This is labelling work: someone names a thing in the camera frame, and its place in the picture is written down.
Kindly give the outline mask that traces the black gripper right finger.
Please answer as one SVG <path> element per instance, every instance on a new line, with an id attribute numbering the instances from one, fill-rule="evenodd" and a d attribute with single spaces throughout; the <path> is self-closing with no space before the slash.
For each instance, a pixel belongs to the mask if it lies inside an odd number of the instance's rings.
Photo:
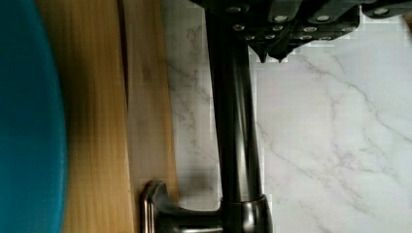
<path id="1" fill-rule="evenodd" d="M 281 62 L 294 49 L 313 41 L 335 40 L 359 25 L 359 3 L 303 3 L 268 55 Z"/>

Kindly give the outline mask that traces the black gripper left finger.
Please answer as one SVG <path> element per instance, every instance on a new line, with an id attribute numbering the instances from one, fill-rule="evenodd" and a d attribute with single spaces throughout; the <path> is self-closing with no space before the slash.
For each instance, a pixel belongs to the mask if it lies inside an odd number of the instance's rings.
<path id="1" fill-rule="evenodd" d="M 226 18 L 236 36 L 257 53 L 261 62 L 267 56 L 281 62 L 292 51 L 291 3 L 230 3 Z"/>

